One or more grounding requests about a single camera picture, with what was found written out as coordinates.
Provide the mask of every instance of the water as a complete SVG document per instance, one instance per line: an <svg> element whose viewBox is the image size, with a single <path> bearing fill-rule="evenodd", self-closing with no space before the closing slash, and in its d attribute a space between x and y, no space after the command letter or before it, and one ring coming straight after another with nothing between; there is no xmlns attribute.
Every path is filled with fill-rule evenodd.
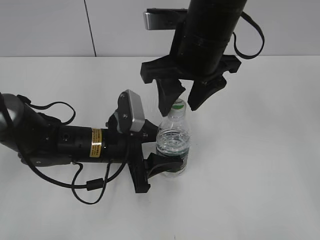
<svg viewBox="0 0 320 240"><path fill-rule="evenodd" d="M186 168L190 148L188 132L179 129L162 129L156 137L156 153L164 157L180 157L183 164L178 169L163 172L166 177L176 177Z"/></svg>

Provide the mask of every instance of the black cylinder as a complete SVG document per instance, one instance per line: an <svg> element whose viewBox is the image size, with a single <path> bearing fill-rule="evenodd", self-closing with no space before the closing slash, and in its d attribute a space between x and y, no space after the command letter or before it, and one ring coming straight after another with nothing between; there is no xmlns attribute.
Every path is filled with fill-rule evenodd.
<svg viewBox="0 0 320 240"><path fill-rule="evenodd" d="M198 76L212 74L247 0L191 0L176 62Z"/></svg>
<svg viewBox="0 0 320 240"><path fill-rule="evenodd" d="M127 139L108 129L61 126L57 136L57 153L83 163L121 163L126 155Z"/></svg>

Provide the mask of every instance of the bottle neck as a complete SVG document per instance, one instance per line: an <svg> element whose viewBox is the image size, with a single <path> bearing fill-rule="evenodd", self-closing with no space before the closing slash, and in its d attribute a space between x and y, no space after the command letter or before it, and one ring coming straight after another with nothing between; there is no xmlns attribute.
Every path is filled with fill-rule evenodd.
<svg viewBox="0 0 320 240"><path fill-rule="evenodd" d="M179 121L183 121L185 119L186 115L183 116L172 116L172 115L168 115L168 120L172 121L172 122L179 122Z"/></svg>

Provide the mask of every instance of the black cable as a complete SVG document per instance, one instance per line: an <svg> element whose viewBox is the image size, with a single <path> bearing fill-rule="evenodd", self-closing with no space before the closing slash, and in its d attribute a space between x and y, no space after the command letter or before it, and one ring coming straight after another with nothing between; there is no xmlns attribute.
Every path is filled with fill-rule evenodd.
<svg viewBox="0 0 320 240"><path fill-rule="evenodd" d="M258 52L257 54L251 55L251 56L245 55L245 54L241 53L241 52L238 50L237 44L236 44L236 42L237 42L237 35L236 35L235 33L233 33L233 36L234 36L234 44L233 44L234 51L235 51L236 54L238 54L239 57L241 57L241 58L243 58L243 59L247 59L247 60L254 59L254 58L256 58L257 56L259 56L259 54L262 52L262 50L263 50L264 47L265 47L265 41L266 41L265 35L264 35L261 27L260 27L248 14L246 14L244 11L242 12L241 17L242 17L244 20L246 20L251 26L253 26L253 27L257 30L257 32L259 33L259 35L260 35L260 37L261 37L261 39L262 39L262 46L261 46L261 48L260 48L260 50L259 50L259 52Z"/></svg>
<svg viewBox="0 0 320 240"><path fill-rule="evenodd" d="M73 180L72 180L72 183L71 185L74 186L75 185L75 182L76 182L76 179L78 177L78 175L80 174L80 172L82 171L82 169L84 168L84 165L80 162L75 162L74 164L77 164L79 165L79 170L76 172L76 174L74 175L73 177ZM101 190L101 193L100 193L100 196L99 198L94 201L94 202L88 202L88 201L84 201L82 200L76 193L76 190L74 187L71 188L72 190L72 193L73 195L75 196L76 199L78 199L80 202L82 202L83 204L87 204L87 205L93 205L93 204L97 204L103 197L104 193L105 193L105 190L106 190L106 187L107 187L107 183L108 183L108 175L109 175L109 171L110 171L110 165L111 165L111 162L108 162L108 165L106 166L106 171L105 171L105 176L104 176L104 182L103 182L103 187L102 187L102 190Z"/></svg>
<svg viewBox="0 0 320 240"><path fill-rule="evenodd" d="M16 135L16 131L15 131L15 128L14 128L14 123L12 122L12 119L11 119L9 113L8 113L8 109L7 109L7 106L5 104L5 99L4 99L3 95L1 94L1 92L0 92L0 111L3 114L3 117L5 119L5 122L6 122L7 126L8 126L8 128L11 130L12 137L13 137L13 139L15 141L16 147L17 147L20 155L22 156L22 158L24 159L26 164L29 166L29 168L36 175L38 175L40 178L42 178L43 180L46 180L49 183L58 185L58 186L63 187L63 188L68 188L68 189L71 189L71 188L86 189L87 188L86 184L85 185L74 185L74 186L72 186L71 184L67 184L67 183L64 183L64 182L60 182L60 181L54 180L54 179L44 175L42 172L40 172L35 167L35 165L32 163L32 161L30 160L29 156L26 154L24 148L20 145L20 142L18 141L18 138L17 138L17 135Z"/></svg>
<svg viewBox="0 0 320 240"><path fill-rule="evenodd" d="M88 25L89 25L91 42L92 42L92 46L93 46L93 52L94 52L94 56L96 57L96 56L97 56L97 53L96 53L96 47L95 47L94 37L93 37L93 35L92 35L92 30L91 30L91 24L90 24L90 20L89 20L87 3L86 3L86 0L83 0L83 2L84 2L84 8L85 8L85 12L86 12L86 19L88 20Z"/></svg>
<svg viewBox="0 0 320 240"><path fill-rule="evenodd" d="M128 158L129 158L129 143L128 143L128 147L127 147L127 150L126 150L126 154L125 154L125 157L123 159L123 162L121 163L120 167L118 168L118 170L111 176L107 179L107 182L111 182L113 179L115 179L121 172L122 170L125 168L126 166L126 163L128 162Z"/></svg>
<svg viewBox="0 0 320 240"><path fill-rule="evenodd" d="M76 199L78 199L81 203L83 204L87 204L87 205L93 205L93 204L97 204L103 197L104 193L105 193L105 190L106 190L106 186L107 186L107 183L111 182L113 179L115 179L121 172L122 170L124 169L124 167L126 166L126 163L128 161L128 158L129 158L129 151L130 151L130 147L129 147L129 144L128 144L128 147L127 147L127 150L126 150L126 154L125 154L125 157L123 159L123 162L121 164L121 166L118 168L118 170L111 176L108 178L109 176L109 171L110 171L110 165L111 165L111 162L109 161L108 162L108 165L106 166L106 172L105 172L105 176L104 176L104 181L103 181L103 187L102 187L102 190L101 190L101 194L99 196L99 198L94 201L94 202L88 202L88 201L84 201L82 200L78 194L76 193L76 190L75 188L71 188L72 190L72 193L74 195L74 197ZM73 180L72 180L72 183L71 185L74 186L75 185L75 182L76 182L76 179L78 177L78 175L80 174L80 172L82 171L82 169L84 168L84 165L80 162L75 162L74 164L76 165L79 165L79 169L78 171L75 173L74 177L73 177Z"/></svg>
<svg viewBox="0 0 320 240"><path fill-rule="evenodd" d="M64 101L55 101L55 102L52 102L48 105L38 106L38 105L31 104L31 100L29 98L27 98L26 96L17 95L17 98L19 98L23 103L29 105L29 107L31 107L33 109L37 109L37 110L47 110L48 108L51 108L53 105L56 105L56 104L63 104L63 105L68 106L69 108L72 109L73 115L68 121L62 122L61 125L68 125L68 124L72 123L72 121L76 117L76 110L70 104L68 104Z"/></svg>

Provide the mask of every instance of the white wall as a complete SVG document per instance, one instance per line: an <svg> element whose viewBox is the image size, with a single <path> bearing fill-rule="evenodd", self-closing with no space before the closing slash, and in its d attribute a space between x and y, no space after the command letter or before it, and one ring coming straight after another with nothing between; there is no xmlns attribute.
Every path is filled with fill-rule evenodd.
<svg viewBox="0 0 320 240"><path fill-rule="evenodd" d="M86 1L98 56L161 56L174 32L145 30L143 11L188 8L190 0ZM319 9L319 0L248 0L245 11L265 33L263 55L320 55ZM259 49L244 20L235 31L241 51ZM0 57L93 56L82 0L1 0L0 33Z"/></svg>

